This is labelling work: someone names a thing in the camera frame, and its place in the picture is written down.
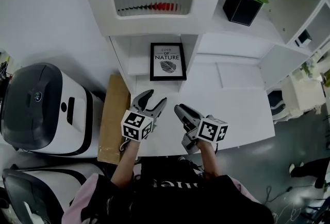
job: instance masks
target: shoe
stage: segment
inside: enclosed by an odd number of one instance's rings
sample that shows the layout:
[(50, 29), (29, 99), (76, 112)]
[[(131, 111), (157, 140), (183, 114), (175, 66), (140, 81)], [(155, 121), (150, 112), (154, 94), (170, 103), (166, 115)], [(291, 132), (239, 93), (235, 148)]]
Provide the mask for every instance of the shoe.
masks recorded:
[(294, 168), (295, 168), (294, 164), (291, 164), (290, 167), (289, 167), (289, 173), (291, 173), (292, 170), (294, 170)]

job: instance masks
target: black picture frame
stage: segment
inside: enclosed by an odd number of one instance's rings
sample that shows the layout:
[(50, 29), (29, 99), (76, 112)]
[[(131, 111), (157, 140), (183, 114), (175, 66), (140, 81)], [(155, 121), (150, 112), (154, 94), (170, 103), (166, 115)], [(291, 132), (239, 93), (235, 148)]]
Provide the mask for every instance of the black picture frame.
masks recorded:
[[(181, 58), (181, 67), (182, 67), (182, 76), (176, 77), (161, 77), (161, 76), (154, 76), (154, 48), (155, 46), (178, 46), (180, 51), (180, 58)], [(185, 61), (185, 54), (184, 48), (182, 43), (151, 43), (150, 45), (150, 81), (176, 81), (176, 80), (187, 80), (186, 74), (186, 61)]]

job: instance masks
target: white cube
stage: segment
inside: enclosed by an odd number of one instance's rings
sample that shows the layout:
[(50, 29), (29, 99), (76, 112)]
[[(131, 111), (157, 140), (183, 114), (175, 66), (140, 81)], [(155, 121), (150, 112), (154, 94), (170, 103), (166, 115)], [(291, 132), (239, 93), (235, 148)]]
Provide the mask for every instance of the white cube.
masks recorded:
[(216, 143), (225, 138), (228, 123), (216, 118), (203, 118), (198, 127), (196, 137), (210, 143)]
[(126, 110), (121, 121), (122, 135), (140, 142), (152, 132), (153, 122), (153, 118)]

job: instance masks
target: forearm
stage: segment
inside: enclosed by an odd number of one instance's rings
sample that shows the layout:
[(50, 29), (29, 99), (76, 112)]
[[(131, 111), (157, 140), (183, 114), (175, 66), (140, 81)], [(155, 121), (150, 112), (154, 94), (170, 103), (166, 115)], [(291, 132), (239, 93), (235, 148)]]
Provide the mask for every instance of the forearm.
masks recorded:
[(140, 143), (136, 141), (130, 141), (128, 146), (121, 158), (112, 178), (111, 182), (114, 183), (118, 187), (126, 187), (129, 185), (133, 167), (135, 164), (136, 156), (139, 151)]
[(201, 150), (205, 178), (211, 179), (220, 176), (221, 173), (217, 165), (217, 158), (212, 144), (203, 140), (199, 140), (197, 146)]

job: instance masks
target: black flower pot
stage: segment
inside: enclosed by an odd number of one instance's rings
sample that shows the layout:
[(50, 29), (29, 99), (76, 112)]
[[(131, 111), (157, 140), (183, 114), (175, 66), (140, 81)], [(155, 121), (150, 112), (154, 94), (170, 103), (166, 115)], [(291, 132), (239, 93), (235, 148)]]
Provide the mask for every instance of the black flower pot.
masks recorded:
[(223, 10), (229, 21), (250, 26), (261, 7), (256, 0), (226, 0)]

